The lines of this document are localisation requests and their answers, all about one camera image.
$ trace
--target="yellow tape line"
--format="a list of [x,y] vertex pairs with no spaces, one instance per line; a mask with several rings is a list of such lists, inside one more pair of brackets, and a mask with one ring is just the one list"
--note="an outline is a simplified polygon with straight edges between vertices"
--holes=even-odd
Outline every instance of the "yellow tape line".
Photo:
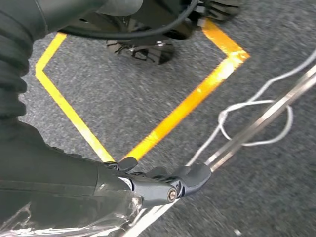
[[57,33],[55,38],[36,64],[36,77],[56,103],[57,103],[75,127],[76,127],[92,149],[102,161],[114,161],[101,143],[83,122],[70,104],[69,104],[56,86],[54,86],[43,70],[66,38],[66,34]]
[[228,57],[126,157],[142,159],[250,57],[211,21],[207,21],[203,32]]

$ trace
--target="metal rod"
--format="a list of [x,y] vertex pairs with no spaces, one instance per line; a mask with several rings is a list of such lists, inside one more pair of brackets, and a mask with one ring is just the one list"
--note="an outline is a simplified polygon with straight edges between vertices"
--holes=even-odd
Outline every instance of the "metal rod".
[[301,77],[290,91],[280,96],[257,119],[212,155],[206,164],[209,165],[212,172],[214,172],[238,151],[242,144],[249,141],[254,135],[275,120],[286,110],[287,106],[293,103],[315,84],[316,65]]
[[[302,94],[305,93],[308,89],[313,87],[316,84],[316,65],[311,68],[299,80],[298,80],[293,88],[290,90],[280,96],[275,102],[268,107],[262,114],[260,114],[257,119],[243,129],[240,133],[233,137],[231,141],[222,146],[217,152],[212,155],[207,165],[209,165],[210,168],[214,172],[235,154],[238,151],[242,144],[249,141],[253,138],[254,135],[262,130],[267,125],[272,123],[275,119],[280,116],[282,112],[287,109],[287,106],[293,103],[297,100]],[[136,237],[140,234],[142,231],[145,230],[151,223],[155,221],[159,216],[163,215],[169,208],[172,207],[176,202],[163,206],[163,207],[154,207],[150,210],[146,210],[143,213],[142,218],[139,219],[139,222],[142,226],[138,226],[137,223],[135,226],[130,226],[126,232],[123,235],[124,237]]]

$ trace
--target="transparent plastic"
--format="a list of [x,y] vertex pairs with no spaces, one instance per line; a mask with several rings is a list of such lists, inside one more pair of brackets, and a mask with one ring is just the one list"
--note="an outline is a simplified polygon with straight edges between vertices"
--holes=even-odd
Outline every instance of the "transparent plastic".
[[0,237],[107,236],[132,222],[141,207],[142,198],[134,192],[107,190],[106,184],[0,180]]

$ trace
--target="metal bolt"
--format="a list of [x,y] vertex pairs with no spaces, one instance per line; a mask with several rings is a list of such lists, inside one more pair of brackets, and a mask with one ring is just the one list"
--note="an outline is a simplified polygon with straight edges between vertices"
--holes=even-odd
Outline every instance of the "metal bolt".
[[170,189],[170,190],[169,190],[169,192],[167,194],[168,201],[169,202],[173,202],[174,200],[176,199],[177,195],[178,195],[178,193],[176,192],[176,190]]

